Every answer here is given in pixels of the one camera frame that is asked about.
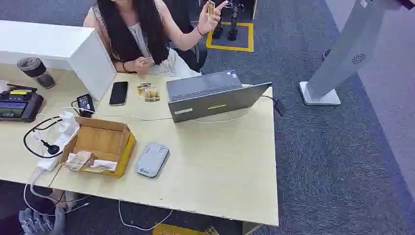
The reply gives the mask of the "person's right hand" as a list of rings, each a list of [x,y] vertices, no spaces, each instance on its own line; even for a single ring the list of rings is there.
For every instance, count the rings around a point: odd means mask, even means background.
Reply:
[[[137,74],[145,75],[149,73],[149,70],[154,64],[152,57],[139,57],[133,61],[133,71]]]

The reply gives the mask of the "person's left hand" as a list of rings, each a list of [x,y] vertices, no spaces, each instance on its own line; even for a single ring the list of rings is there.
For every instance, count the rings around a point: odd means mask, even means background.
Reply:
[[[211,0],[207,0],[202,8],[197,24],[197,31],[205,35],[213,31],[221,20],[221,10],[228,4],[227,0],[222,1],[218,6]]]

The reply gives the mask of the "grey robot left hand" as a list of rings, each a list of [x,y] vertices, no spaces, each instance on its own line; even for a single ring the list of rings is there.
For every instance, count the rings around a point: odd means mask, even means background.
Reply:
[[[20,235],[63,235],[66,224],[65,211],[55,208],[54,215],[41,214],[29,208],[19,211]]]

